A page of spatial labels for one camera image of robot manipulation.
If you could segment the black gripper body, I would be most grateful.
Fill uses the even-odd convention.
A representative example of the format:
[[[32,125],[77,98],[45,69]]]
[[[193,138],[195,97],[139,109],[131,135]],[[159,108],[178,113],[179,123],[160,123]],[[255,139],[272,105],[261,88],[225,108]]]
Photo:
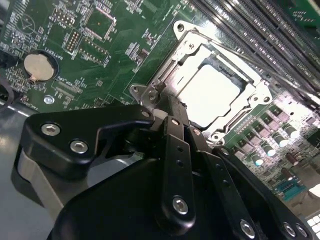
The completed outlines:
[[[170,240],[157,224],[162,164],[143,160],[90,187],[59,213],[52,240]],[[232,240],[213,188],[193,173],[196,220],[183,240]]]

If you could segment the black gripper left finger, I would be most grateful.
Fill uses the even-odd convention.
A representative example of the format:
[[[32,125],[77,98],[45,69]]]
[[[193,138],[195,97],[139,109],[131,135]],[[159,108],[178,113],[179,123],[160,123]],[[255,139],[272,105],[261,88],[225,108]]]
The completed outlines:
[[[160,228],[192,228],[196,202],[180,104],[168,97],[152,110],[115,104],[31,115],[19,143],[19,175],[56,222],[77,195],[139,161],[158,160],[155,220]]]

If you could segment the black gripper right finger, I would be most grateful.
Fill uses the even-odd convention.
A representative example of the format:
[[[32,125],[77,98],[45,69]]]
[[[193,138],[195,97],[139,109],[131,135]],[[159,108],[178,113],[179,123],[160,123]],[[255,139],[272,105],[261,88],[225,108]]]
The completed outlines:
[[[310,228],[225,147],[210,148],[179,105],[190,145],[202,240],[311,240]]]

